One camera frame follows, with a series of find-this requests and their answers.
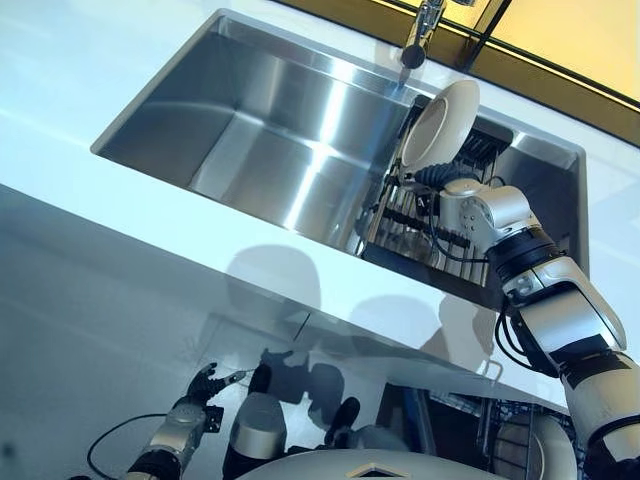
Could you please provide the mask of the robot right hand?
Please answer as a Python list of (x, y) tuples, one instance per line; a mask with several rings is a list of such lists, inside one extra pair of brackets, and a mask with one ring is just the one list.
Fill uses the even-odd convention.
[(429, 165), (413, 173), (400, 176), (400, 186), (414, 191), (442, 190), (445, 185), (459, 177), (457, 167), (451, 163)]

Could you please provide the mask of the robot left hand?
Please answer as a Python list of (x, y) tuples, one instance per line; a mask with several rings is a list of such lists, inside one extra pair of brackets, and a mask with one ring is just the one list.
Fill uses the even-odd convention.
[(249, 370), (237, 370), (225, 377), (216, 378), (217, 366), (216, 362), (208, 363), (194, 376), (187, 388), (189, 397), (206, 403), (228, 386), (239, 383), (249, 373)]

